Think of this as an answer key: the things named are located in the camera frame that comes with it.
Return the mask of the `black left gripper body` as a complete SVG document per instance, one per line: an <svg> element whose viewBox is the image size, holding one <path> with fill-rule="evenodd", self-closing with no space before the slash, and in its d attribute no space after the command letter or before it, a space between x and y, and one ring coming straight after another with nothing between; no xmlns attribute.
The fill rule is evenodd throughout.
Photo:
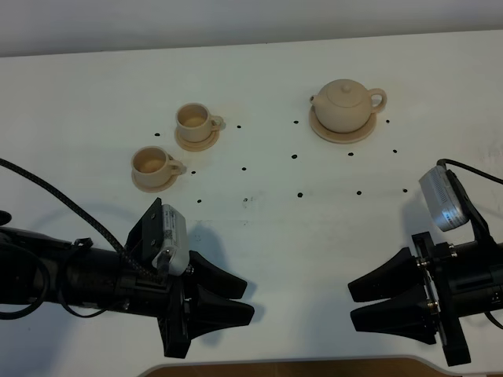
<svg viewBox="0 0 503 377"><path fill-rule="evenodd" d="M191 340L187 330L184 283L181 276L163 275L152 266L162 243L162 200L154 200L130 230L126 256L141 268L131 284L133 309L156 319L165 357L184 358Z"/></svg>

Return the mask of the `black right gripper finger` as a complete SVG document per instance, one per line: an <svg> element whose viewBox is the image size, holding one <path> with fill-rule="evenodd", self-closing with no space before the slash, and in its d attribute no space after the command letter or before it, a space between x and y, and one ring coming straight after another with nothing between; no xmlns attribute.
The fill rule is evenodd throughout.
<svg viewBox="0 0 503 377"><path fill-rule="evenodd" d="M397 335L427 345L436 344L437 327L425 289L417 285L383 302L351 311L354 329Z"/></svg>
<svg viewBox="0 0 503 377"><path fill-rule="evenodd" d="M404 247L380 267L350 282L348 289L354 302L372 302L394 298L423 283L417 258Z"/></svg>

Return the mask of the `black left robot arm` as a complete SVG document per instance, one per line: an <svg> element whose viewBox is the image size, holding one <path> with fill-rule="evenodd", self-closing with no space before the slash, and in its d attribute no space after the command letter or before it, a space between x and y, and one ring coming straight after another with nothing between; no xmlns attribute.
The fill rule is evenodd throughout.
<svg viewBox="0 0 503 377"><path fill-rule="evenodd" d="M189 249L185 218L156 199L130 231L126 253L1 227L1 301L23 317L44 302L74 316L106 311L157 320L166 357L184 358L207 333L251 323L247 284Z"/></svg>

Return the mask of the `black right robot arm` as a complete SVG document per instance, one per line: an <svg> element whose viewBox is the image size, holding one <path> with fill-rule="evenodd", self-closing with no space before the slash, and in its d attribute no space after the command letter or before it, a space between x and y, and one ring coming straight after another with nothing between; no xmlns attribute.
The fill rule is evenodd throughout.
<svg viewBox="0 0 503 377"><path fill-rule="evenodd" d="M472 224L472 242L435 244L429 233L418 233L413 250L402 248L348 284L354 302L362 304L351 311L356 331L441 342L448 366L470 363L460 319L501 309L502 246L466 193L460 202Z"/></svg>

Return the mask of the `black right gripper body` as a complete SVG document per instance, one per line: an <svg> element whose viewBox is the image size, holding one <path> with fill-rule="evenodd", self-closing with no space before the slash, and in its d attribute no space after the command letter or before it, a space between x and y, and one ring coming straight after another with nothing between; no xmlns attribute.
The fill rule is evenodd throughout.
<svg viewBox="0 0 503 377"><path fill-rule="evenodd" d="M472 226L473 241L451 246L447 242L435 244L429 232L412 236L422 260L420 267L430 276L426 287L436 290L437 328L449 366L471 362L460 319L486 311L490 306L490 290L494 286L491 272L494 239L466 191L458 192L457 196Z"/></svg>

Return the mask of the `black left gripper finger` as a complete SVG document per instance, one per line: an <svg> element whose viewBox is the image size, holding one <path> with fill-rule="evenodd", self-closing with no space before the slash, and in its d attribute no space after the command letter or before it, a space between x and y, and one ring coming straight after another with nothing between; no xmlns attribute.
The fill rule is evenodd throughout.
<svg viewBox="0 0 503 377"><path fill-rule="evenodd" d="M196 286L185 308L190 339L226 328L248 326L255 314L255 309L249 304L223 298L200 285Z"/></svg>
<svg viewBox="0 0 503 377"><path fill-rule="evenodd" d="M189 264L193 268L190 279L195 285L223 298L243 298L248 286L245 280L213 265L197 251L189 252Z"/></svg>

